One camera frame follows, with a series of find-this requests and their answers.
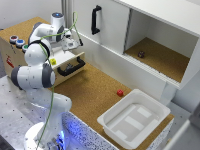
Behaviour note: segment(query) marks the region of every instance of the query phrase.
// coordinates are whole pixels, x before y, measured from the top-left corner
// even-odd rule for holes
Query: green cord
[[[77,12],[73,12],[73,21],[74,21],[74,14],[76,14],[76,21],[75,21],[75,22],[73,23],[73,25],[69,28],[69,30],[71,30],[71,29],[74,27],[75,30],[76,30],[76,33],[77,33],[77,35],[78,35],[78,37],[79,37],[79,39],[80,39],[79,33],[78,33],[77,29],[76,29],[76,22],[77,22],[77,20],[78,20],[78,14],[77,14]],[[56,34],[56,35],[47,35],[47,36],[43,36],[40,40],[42,40],[42,39],[44,39],[44,38],[46,38],[46,37],[52,37],[52,36],[58,36],[58,35],[65,34],[65,33],[68,32],[69,30],[64,31],[64,32],[59,33],[59,34]],[[39,44],[39,45],[41,46],[43,52],[45,53],[45,55],[46,55],[46,57],[47,57],[47,60],[48,60],[48,62],[49,62],[49,64],[50,64],[50,66],[51,66],[51,63],[50,63],[50,60],[49,60],[49,58],[48,58],[48,54],[47,54],[46,50],[44,49],[44,47],[43,47],[41,44]],[[43,134],[44,134],[44,132],[45,132],[47,123],[48,123],[49,118],[50,118],[50,115],[51,115],[51,110],[52,110],[52,107],[53,107],[54,86],[52,86],[51,89],[52,89],[52,95],[51,95],[51,106],[50,106],[50,111],[49,111],[49,115],[48,115],[48,117],[47,117],[46,123],[45,123],[45,125],[44,125],[44,129],[43,129],[43,131],[42,131],[42,135],[41,135],[41,137],[40,137],[40,139],[39,139],[39,141],[38,141],[36,150],[38,149],[39,144],[40,144],[40,142],[41,142],[41,139],[42,139],[42,137],[43,137]]]

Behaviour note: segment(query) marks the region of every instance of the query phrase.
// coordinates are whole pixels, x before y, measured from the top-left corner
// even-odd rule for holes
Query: black drawer handle
[[[78,65],[74,66],[73,68],[66,69],[65,71],[61,70],[60,67],[58,67],[57,71],[61,76],[68,76],[75,72],[76,70],[80,69],[81,67],[85,66],[85,62],[80,58],[77,57],[77,62],[79,63]]]
[[[101,10],[101,9],[102,8],[97,5],[96,8],[94,8],[93,11],[92,11],[92,28],[91,29],[92,29],[92,34],[93,35],[100,32],[100,30],[96,28],[96,19],[97,19],[96,12]]]

